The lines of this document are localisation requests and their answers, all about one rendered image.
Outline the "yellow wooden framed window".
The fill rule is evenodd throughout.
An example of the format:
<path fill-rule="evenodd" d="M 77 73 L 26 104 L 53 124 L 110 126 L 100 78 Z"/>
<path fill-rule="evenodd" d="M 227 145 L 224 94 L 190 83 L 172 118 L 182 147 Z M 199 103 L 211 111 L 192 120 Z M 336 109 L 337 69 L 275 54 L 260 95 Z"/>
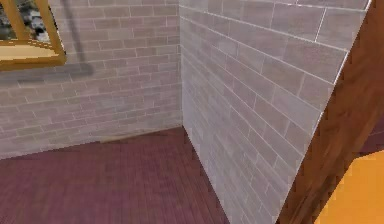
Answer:
<path fill-rule="evenodd" d="M 64 65 L 48 0 L 0 0 L 0 71 Z"/>

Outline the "orange room door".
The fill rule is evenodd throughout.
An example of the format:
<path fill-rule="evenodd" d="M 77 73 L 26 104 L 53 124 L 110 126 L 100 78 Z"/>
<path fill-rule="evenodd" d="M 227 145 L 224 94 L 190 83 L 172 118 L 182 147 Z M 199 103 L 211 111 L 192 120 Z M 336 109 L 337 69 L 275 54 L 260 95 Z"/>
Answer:
<path fill-rule="evenodd" d="M 352 162 L 314 224 L 384 224 L 384 150 Z"/>

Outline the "brown wooden door frame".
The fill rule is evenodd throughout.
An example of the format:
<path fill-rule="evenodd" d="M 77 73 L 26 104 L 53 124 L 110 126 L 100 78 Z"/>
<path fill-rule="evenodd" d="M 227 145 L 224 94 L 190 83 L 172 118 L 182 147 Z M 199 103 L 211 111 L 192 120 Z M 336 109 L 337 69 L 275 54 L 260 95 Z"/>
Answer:
<path fill-rule="evenodd" d="M 314 224 L 384 115 L 384 0 L 372 0 L 275 224 Z"/>

